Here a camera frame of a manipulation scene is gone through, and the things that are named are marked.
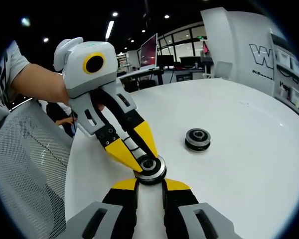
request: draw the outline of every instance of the gray mesh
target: gray mesh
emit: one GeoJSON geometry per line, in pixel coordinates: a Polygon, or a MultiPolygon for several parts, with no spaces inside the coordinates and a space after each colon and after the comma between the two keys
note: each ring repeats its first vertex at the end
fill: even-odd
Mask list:
{"type": "Polygon", "coordinates": [[[52,239],[65,230],[71,143],[32,101],[16,108],[0,126],[0,198],[26,238],[52,239]]]}

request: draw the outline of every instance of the metal bearing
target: metal bearing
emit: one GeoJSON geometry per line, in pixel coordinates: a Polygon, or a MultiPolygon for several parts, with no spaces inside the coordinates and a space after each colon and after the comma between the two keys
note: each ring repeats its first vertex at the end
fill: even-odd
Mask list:
{"type": "Polygon", "coordinates": [[[210,134],[201,128],[192,128],[186,133],[185,145],[192,151],[201,152],[210,146],[210,134]]]}
{"type": "Polygon", "coordinates": [[[165,161],[158,156],[155,159],[150,158],[147,154],[137,159],[142,168],[142,172],[134,171],[134,175],[139,179],[140,183],[145,185],[154,185],[163,181],[166,176],[167,169],[165,161]]]}

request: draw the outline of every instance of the white robotic hand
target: white robotic hand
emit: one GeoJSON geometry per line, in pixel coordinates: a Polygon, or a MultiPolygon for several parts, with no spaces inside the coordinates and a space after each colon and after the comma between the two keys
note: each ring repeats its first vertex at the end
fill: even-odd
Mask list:
{"type": "Polygon", "coordinates": [[[141,172],[139,164],[98,109],[105,105],[124,131],[149,156],[157,157],[150,128],[136,112],[136,104],[117,80],[118,61],[108,42],[83,42],[82,37],[63,40],[54,53],[54,68],[62,71],[69,105],[78,115],[78,126],[96,135],[105,150],[122,164],[141,172]]]}

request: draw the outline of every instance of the forearm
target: forearm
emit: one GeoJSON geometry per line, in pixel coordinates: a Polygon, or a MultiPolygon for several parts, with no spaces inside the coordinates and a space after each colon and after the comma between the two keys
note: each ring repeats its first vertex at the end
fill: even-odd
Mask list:
{"type": "Polygon", "coordinates": [[[11,87],[28,97],[68,105],[69,98],[62,76],[36,64],[27,65],[15,77],[11,87]]]}

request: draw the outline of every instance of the white round table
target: white round table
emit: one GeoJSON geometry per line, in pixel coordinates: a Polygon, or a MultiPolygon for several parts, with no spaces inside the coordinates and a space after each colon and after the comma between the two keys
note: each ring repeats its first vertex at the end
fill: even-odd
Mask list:
{"type": "MultiPolygon", "coordinates": [[[[272,239],[299,206],[299,116],[274,98],[222,79],[203,79],[134,92],[149,123],[166,178],[191,187],[235,226],[244,239],[272,239]],[[186,132],[203,128],[211,146],[202,153],[184,146],[186,132]]],[[[124,139],[109,112],[103,114],[124,139]]],[[[65,216],[69,220],[101,202],[132,170],[112,160],[95,139],[77,131],[68,162],[65,216]]],[[[161,185],[139,188],[135,239],[165,239],[161,185]]]]}

